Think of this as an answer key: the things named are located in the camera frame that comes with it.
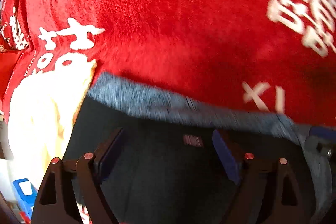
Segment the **red blanket with white characters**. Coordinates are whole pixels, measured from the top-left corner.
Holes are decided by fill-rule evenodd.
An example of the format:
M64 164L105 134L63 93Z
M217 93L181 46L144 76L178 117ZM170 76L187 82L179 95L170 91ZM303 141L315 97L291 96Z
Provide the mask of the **red blanket with white characters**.
M8 115L24 77L96 60L109 72L239 111L335 125L335 0L3 0Z

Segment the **blue plastic stool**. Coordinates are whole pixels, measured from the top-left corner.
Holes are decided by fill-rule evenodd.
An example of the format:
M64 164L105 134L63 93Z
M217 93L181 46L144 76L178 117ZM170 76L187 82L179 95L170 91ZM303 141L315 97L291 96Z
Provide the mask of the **blue plastic stool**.
M14 196L19 208L29 219L33 215L33 208L37 197L37 190L27 178L21 178L12 182Z

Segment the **black pants with grey trim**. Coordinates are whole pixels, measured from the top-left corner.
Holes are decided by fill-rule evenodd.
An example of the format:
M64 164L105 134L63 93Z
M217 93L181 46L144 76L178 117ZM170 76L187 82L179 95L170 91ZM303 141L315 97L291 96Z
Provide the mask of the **black pants with grey trim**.
M125 142L102 191L120 222L220 222L236 184L213 146L214 131L256 154L287 158L312 221L335 200L330 164L304 147L309 126L283 115L221 109L103 73L81 106L64 159L95 150L117 128Z

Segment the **cream yellow cloth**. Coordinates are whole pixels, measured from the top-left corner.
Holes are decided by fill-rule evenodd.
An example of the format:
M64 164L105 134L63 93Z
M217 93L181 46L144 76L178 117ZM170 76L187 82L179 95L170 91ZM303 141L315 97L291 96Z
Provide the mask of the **cream yellow cloth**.
M62 158L91 85L95 60L60 65L23 79L10 101L9 146L20 173L41 186L50 161Z

